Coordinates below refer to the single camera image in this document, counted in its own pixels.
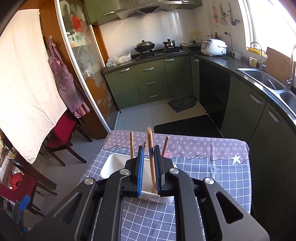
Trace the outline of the gas stove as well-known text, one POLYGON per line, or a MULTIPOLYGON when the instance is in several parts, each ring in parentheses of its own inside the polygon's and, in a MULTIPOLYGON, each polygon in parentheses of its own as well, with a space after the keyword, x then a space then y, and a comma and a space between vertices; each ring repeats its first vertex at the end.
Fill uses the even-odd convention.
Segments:
POLYGON ((144 59, 158 55, 173 54, 173 53, 185 53, 186 51, 181 47, 163 48, 159 50, 149 50, 139 54, 137 59, 144 59))

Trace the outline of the black wok with lid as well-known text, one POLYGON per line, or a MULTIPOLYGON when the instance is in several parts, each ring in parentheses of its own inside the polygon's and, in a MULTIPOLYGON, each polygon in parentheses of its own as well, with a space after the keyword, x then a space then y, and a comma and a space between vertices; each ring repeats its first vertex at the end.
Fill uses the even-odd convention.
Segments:
POLYGON ((151 51, 152 49, 154 49, 155 43, 152 41, 145 41, 142 40, 140 43, 138 43, 134 50, 137 51, 138 53, 142 53, 142 52, 147 52, 147 51, 151 51))

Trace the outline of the range hood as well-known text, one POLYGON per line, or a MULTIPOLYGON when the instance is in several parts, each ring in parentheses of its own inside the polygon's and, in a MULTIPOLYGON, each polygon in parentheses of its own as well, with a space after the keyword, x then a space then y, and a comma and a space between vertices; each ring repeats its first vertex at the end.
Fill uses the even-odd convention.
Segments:
POLYGON ((181 1, 141 1, 141 0, 129 0, 129 1, 115 1, 116 2, 116 14, 120 19, 130 18, 137 15, 150 15, 152 13, 159 12, 171 12, 178 8, 181 1))

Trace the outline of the white plastic bag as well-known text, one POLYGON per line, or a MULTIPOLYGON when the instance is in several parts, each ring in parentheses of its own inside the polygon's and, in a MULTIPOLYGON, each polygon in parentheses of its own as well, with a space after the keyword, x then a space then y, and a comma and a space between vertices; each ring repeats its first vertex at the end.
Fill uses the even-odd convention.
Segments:
POLYGON ((131 52, 127 52, 125 53, 124 55, 122 56, 116 56, 116 57, 110 57, 108 60, 107 60, 107 63, 106 63, 106 66, 108 68, 110 67, 114 67, 114 66, 117 66, 119 64, 122 64, 122 63, 125 63, 125 62, 128 62, 132 59, 131 57, 131 52))

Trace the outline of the chrome faucet near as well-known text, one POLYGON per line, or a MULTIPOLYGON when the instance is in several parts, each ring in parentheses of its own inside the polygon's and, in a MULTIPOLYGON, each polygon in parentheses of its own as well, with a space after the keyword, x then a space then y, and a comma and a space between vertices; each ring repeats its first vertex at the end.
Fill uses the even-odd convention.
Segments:
POLYGON ((293 54, 294 54, 295 49, 296 49, 296 45, 293 46, 292 54, 291 54, 291 58, 290 58, 290 73, 289 73, 288 79, 286 80, 286 82, 287 82, 286 90, 287 91, 291 90, 291 87, 292 87, 292 84, 293 84, 293 78, 294 78, 294 75, 295 75, 294 60, 293 60, 293 54))

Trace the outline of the white hanging cloth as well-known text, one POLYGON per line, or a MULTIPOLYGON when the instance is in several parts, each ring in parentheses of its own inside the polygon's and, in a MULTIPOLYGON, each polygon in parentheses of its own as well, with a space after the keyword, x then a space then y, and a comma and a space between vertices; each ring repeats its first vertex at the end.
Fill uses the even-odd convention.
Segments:
POLYGON ((1 130, 30 164, 67 109, 48 59, 39 10, 17 11, 1 35, 1 130))

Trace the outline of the yellow green cup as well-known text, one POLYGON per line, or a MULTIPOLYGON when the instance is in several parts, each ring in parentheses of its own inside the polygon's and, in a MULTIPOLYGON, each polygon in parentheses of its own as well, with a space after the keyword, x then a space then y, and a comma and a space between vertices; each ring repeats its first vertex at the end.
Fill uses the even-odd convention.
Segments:
POLYGON ((252 68, 256 68, 257 66, 257 59, 254 58, 254 57, 249 57, 249 66, 252 67, 252 68))

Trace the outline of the glass sliding door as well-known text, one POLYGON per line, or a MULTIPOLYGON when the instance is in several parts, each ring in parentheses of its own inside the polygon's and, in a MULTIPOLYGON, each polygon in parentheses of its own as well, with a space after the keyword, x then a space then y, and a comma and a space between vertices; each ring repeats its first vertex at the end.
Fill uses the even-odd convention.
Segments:
POLYGON ((114 129, 118 107, 102 69, 105 64, 84 1, 55 1, 61 34, 90 113, 83 117, 95 138, 114 129))

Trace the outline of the green kitchen cabinets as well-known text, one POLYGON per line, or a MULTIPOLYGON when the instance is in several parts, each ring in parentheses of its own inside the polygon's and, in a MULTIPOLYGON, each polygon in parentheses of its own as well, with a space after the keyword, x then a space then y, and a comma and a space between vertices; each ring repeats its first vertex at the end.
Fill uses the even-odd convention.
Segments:
POLYGON ((245 141, 251 174, 251 209, 272 240, 295 240, 295 125, 271 92, 244 78, 236 61, 226 66, 195 56, 104 70, 120 108, 151 101, 144 78, 166 73, 171 97, 193 94, 217 136, 245 141))

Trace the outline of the red cushioned wooden chair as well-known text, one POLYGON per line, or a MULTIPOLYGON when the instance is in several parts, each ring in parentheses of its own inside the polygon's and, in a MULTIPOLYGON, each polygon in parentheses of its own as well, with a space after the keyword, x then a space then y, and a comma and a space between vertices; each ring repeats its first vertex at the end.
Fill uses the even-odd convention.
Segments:
POLYGON ((77 118, 75 118, 72 113, 67 110, 62 114, 55 127, 51 130, 51 136, 46 138, 46 151, 63 167, 65 167, 66 164, 55 154, 55 152, 68 150, 79 161, 82 163, 87 163, 84 158, 82 158, 71 148, 73 146, 71 139, 75 130, 78 130, 78 132, 81 133, 81 135, 85 137, 88 142, 92 142, 92 139, 79 126, 77 118))

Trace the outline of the stainless steel sink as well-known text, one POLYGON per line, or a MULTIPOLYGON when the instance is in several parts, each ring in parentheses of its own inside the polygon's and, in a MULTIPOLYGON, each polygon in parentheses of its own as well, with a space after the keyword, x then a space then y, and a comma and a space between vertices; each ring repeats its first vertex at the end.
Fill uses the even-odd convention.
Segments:
POLYGON ((265 73, 264 71, 259 71, 258 69, 237 68, 236 70, 256 81, 265 89, 268 89, 295 116, 295 94, 293 94, 291 91, 288 91, 286 87, 277 79, 265 73))

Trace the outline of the white plastic utensil basket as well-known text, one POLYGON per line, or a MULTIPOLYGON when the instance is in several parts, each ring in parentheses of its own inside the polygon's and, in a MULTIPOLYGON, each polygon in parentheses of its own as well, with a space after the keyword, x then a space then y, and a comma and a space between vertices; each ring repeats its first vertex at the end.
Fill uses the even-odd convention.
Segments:
MULTIPOLYGON (((102 179, 109 178, 114 172, 123 169, 125 163, 130 159, 130 156, 123 154, 111 154, 105 164, 102 167, 100 176, 102 179)), ((142 192, 139 197, 147 201, 152 201, 161 204, 172 204, 174 197, 160 197, 158 194, 152 193, 152 178, 151 178, 151 168, 149 164, 149 159, 144 158, 144 171, 142 179, 142 192)))

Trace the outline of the small black cooking pot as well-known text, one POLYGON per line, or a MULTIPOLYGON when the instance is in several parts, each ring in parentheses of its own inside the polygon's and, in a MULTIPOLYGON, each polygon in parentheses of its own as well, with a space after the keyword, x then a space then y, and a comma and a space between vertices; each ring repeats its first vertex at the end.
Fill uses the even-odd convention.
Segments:
POLYGON ((167 39, 166 41, 163 42, 163 45, 165 48, 175 48, 175 40, 167 39))

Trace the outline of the white rice cooker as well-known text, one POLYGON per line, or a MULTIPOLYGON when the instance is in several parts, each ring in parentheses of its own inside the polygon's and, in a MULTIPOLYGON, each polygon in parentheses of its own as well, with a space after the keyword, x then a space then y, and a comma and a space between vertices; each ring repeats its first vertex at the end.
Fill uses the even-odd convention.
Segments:
POLYGON ((201 45, 201 52, 208 56, 222 56, 227 53, 227 45, 218 39, 206 39, 201 45))

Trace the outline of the white mug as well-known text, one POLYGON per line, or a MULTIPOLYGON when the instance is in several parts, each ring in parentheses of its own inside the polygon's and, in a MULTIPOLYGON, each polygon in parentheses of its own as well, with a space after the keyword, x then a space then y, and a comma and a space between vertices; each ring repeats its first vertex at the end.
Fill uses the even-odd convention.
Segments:
POLYGON ((242 59, 242 53, 238 52, 238 51, 233 51, 232 52, 232 56, 237 59, 237 60, 241 60, 242 59))

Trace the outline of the black pan with lid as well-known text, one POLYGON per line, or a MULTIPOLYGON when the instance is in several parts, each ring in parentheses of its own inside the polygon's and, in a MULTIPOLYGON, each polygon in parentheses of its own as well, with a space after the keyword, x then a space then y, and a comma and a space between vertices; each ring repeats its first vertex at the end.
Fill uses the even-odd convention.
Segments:
POLYGON ((200 50, 202 43, 198 43, 195 40, 192 42, 187 43, 187 47, 192 50, 200 50))

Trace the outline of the blue checkered tablecloth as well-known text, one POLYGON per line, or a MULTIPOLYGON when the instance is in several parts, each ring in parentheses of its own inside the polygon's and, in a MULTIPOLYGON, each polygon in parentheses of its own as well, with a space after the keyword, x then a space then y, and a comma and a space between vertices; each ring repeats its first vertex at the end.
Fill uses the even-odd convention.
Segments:
MULTIPOLYGON (((89 240, 120 240, 124 209, 124 181, 130 171, 120 169, 109 178, 86 178, 90 184, 89 240)), ((224 189, 223 180, 206 177, 194 179, 175 166, 169 170, 174 184, 176 240, 255 240, 256 220, 224 189)))

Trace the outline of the purple checkered apron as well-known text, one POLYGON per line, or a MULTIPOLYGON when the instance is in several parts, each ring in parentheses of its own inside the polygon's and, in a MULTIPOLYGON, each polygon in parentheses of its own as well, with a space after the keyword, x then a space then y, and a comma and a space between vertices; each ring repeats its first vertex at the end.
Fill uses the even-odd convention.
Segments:
POLYGON ((55 78, 58 93, 73 116, 77 119, 82 118, 90 112, 90 108, 85 103, 86 94, 77 85, 73 75, 63 62, 51 36, 49 37, 49 51, 48 62, 55 78))

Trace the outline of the dark floor mat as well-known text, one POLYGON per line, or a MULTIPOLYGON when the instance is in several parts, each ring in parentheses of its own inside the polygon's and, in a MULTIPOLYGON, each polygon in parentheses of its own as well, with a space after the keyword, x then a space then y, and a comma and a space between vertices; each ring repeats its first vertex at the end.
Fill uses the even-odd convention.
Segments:
POLYGON ((176 113, 192 108, 196 105, 197 98, 194 95, 189 95, 186 97, 181 97, 173 99, 168 102, 170 108, 172 108, 176 113))

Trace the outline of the wooden cutting board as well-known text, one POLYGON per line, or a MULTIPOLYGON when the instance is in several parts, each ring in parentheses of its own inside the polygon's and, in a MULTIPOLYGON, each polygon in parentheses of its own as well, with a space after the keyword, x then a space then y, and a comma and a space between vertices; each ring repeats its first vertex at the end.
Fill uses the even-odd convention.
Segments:
POLYGON ((266 54, 265 72, 287 86, 290 75, 290 58, 269 47, 266 54))

